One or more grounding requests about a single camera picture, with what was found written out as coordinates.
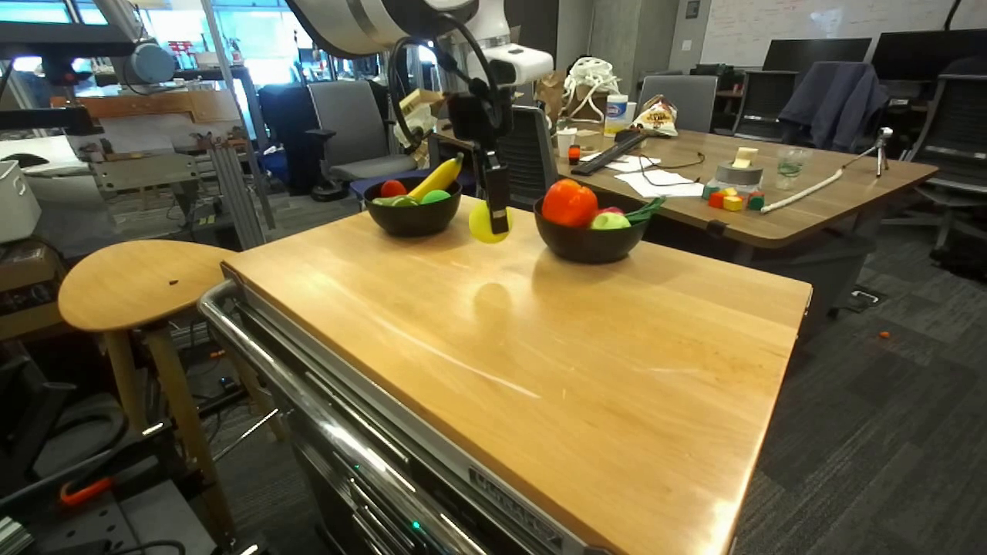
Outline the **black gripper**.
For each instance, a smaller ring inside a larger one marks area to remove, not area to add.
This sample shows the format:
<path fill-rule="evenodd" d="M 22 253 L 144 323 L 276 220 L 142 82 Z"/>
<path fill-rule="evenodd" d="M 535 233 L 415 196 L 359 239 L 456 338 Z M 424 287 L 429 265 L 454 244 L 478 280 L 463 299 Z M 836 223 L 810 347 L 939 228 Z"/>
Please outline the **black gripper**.
<path fill-rule="evenodd" d="M 484 195 L 491 233 L 508 230 L 508 186 L 500 162 L 500 139 L 510 125 L 510 91 L 501 86 L 472 82 L 465 91 L 448 94 L 448 122 L 429 135 L 429 159 L 465 155 L 484 162 Z"/>

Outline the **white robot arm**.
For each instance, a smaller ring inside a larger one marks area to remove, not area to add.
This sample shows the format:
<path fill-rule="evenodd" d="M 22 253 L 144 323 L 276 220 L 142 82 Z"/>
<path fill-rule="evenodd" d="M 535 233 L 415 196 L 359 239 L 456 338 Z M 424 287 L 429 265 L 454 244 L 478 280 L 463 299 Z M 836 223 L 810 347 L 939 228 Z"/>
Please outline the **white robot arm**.
<path fill-rule="evenodd" d="M 286 0 L 304 34 L 343 57 L 431 44 L 444 66 L 450 129 L 465 140 L 481 191 L 478 238 L 508 233 L 508 178 L 496 139 L 510 122 L 510 91 L 547 76 L 544 50 L 510 41 L 501 0 Z"/>

